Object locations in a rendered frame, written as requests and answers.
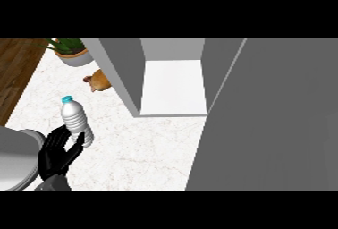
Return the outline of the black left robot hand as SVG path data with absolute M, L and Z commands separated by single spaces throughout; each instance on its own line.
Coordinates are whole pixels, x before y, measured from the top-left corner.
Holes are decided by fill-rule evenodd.
M 38 174 L 46 181 L 53 175 L 66 174 L 69 165 L 83 152 L 84 133 L 78 135 L 75 143 L 65 149 L 71 132 L 66 125 L 59 126 L 47 135 L 38 152 Z

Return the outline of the clear water bottle blue cap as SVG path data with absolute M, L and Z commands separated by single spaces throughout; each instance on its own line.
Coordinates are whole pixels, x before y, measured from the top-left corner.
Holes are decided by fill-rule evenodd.
M 72 99 L 72 96 L 65 96 L 61 99 L 62 109 L 61 116 L 63 123 L 71 132 L 72 140 L 78 139 L 81 133 L 84 133 L 83 146 L 89 148 L 94 141 L 94 134 L 92 127 L 87 123 L 87 116 L 81 104 Z

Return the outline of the grey open cabinet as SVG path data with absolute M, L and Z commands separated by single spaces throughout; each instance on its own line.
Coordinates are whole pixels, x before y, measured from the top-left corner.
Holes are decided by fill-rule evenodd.
M 87 38 L 83 43 L 134 117 L 205 116 L 244 38 Z

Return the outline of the grey cabinet door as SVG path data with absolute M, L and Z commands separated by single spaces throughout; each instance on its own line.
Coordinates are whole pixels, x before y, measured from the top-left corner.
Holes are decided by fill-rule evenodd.
M 338 39 L 247 41 L 186 187 L 338 189 Z

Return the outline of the orange-brown squash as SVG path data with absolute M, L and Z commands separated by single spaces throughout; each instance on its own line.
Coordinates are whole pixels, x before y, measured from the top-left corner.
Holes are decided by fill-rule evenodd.
M 92 92 L 105 91 L 111 88 L 111 83 L 102 70 L 96 70 L 90 76 L 83 78 L 83 81 L 90 84 Z

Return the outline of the green plant in white pot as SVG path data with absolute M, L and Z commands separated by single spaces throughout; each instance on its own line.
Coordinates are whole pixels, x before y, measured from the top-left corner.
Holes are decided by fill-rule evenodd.
M 55 51 L 65 65 L 80 67 L 94 60 L 78 38 L 47 38 L 46 41 L 49 45 L 44 48 Z

